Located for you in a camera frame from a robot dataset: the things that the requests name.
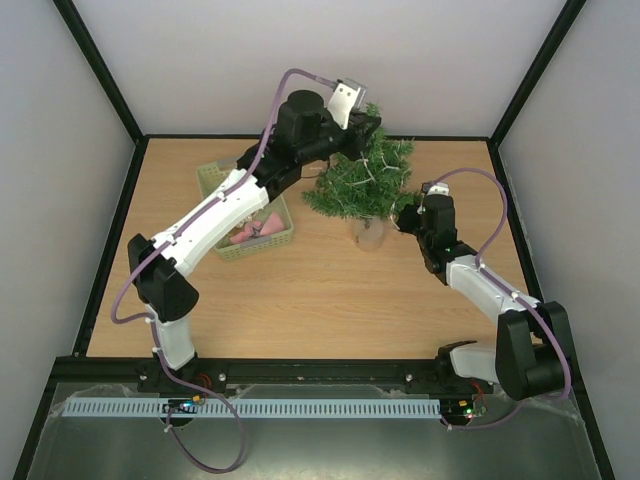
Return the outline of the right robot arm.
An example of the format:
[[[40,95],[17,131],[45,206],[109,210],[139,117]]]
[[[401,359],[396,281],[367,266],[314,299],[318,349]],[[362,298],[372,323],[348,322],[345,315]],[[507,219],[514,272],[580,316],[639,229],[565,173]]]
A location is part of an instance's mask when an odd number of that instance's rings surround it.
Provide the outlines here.
[[[568,315],[557,302],[543,303],[504,281],[458,239],[455,206],[446,194],[427,194],[407,205],[399,230],[416,237],[426,269],[462,294],[496,327],[493,347],[463,341],[440,349],[436,379],[455,392],[470,379],[495,383],[519,401],[558,392],[572,384]]]

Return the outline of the green plastic basket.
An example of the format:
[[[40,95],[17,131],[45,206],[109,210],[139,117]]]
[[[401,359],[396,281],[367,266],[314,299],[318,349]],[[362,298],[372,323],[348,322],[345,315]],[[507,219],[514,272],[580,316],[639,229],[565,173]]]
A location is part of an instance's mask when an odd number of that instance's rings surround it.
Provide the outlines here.
[[[231,159],[197,167],[196,177],[201,197],[205,199],[216,190],[233,167]],[[222,260],[236,260],[290,244],[293,234],[294,225],[288,206],[285,199],[279,196],[234,227],[213,250]]]

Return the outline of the small green christmas tree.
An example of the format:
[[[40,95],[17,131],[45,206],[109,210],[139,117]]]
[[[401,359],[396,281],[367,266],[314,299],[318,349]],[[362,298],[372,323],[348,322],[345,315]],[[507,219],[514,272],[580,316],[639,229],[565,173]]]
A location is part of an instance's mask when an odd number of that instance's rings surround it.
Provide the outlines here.
[[[412,140],[393,139],[380,126],[358,160],[335,154],[302,200],[314,212],[348,223],[350,237],[361,250],[379,249],[395,226],[401,209],[417,201],[409,187]]]

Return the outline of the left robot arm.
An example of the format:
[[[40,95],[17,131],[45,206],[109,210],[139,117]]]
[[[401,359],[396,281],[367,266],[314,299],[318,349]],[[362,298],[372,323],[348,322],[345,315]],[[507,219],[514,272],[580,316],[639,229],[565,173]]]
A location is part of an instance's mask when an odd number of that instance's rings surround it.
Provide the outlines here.
[[[342,154],[358,160],[379,128],[376,114],[358,108],[359,92],[339,85],[329,101],[297,90],[270,114],[258,144],[246,150],[221,185],[197,207],[151,239],[127,245],[128,284],[136,289],[151,327],[160,383],[209,392],[188,367],[196,358],[190,314],[199,300],[188,278],[202,258],[241,221],[301,179],[305,165]]]

